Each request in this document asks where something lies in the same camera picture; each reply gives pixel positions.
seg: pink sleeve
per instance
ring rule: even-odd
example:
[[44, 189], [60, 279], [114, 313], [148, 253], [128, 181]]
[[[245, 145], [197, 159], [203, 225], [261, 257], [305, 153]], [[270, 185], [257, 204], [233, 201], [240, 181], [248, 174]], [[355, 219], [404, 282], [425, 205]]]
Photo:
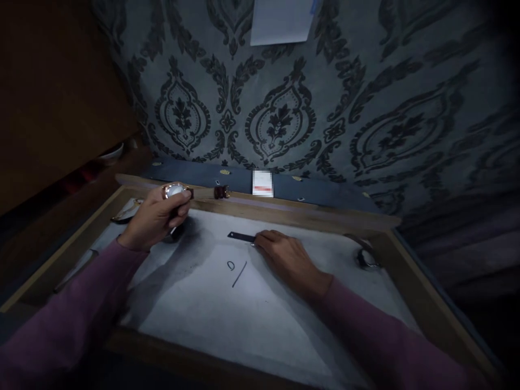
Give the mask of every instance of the pink sleeve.
[[108, 335], [147, 256], [112, 241], [0, 348], [0, 388], [45, 388], [76, 367]]
[[479, 373], [333, 279], [323, 314], [378, 388], [484, 389]]

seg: damask wallpaper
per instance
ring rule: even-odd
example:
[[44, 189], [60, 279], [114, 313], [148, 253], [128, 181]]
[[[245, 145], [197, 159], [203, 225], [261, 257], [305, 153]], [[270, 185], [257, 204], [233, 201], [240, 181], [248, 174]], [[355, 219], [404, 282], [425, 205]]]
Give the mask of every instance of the damask wallpaper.
[[253, 0], [93, 9], [156, 155], [349, 181], [408, 220], [518, 186], [517, 77], [478, 2], [323, 0], [306, 42], [264, 47]]

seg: paper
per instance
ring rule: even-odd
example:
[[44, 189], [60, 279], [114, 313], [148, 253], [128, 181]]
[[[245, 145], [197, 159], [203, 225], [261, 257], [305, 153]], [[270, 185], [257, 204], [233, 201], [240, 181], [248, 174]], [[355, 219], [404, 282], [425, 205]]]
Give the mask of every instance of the paper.
[[[93, 247], [121, 232], [111, 224]], [[175, 244], [159, 243], [131, 283], [121, 324], [140, 333], [319, 388], [369, 387], [334, 334], [250, 243], [227, 237], [276, 229], [299, 238], [318, 268], [420, 332], [384, 270], [359, 269], [339, 235], [190, 210]]]
[[253, 191], [255, 196], [272, 198], [272, 175], [269, 171], [253, 171]]
[[255, 1], [251, 46], [305, 42], [317, 0]]

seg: hand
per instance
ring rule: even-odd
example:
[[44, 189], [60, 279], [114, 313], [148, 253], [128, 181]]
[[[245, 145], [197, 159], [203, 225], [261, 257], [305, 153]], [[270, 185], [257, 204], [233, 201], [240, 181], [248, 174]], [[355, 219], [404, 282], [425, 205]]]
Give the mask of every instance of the hand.
[[[172, 228], [184, 222], [190, 209], [190, 198], [191, 192], [183, 191], [163, 199], [163, 188], [154, 188], [119, 236], [118, 242], [131, 250], [149, 251]], [[171, 212], [176, 207], [179, 207], [177, 215], [171, 218]]]
[[325, 296], [333, 277], [316, 268], [300, 240], [264, 230], [256, 235], [255, 245], [271, 269], [306, 301], [315, 303]]

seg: handwritten mark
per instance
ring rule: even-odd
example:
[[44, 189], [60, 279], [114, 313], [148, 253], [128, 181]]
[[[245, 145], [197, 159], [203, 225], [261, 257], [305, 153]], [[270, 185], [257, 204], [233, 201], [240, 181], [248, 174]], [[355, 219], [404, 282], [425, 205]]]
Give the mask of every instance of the handwritten mark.
[[[246, 266], [247, 264], [248, 264], [248, 263], [245, 262], [244, 266], [242, 267], [242, 271], [240, 271], [240, 274], [238, 274], [238, 276], [237, 276], [237, 280], [238, 280], [238, 278], [240, 278], [240, 275], [242, 274], [242, 272], [244, 272], [244, 268], [245, 268], [245, 266]], [[235, 282], [233, 283], [233, 285], [231, 286], [231, 288], [235, 287], [235, 284], [237, 284], [237, 280], [235, 280]]]

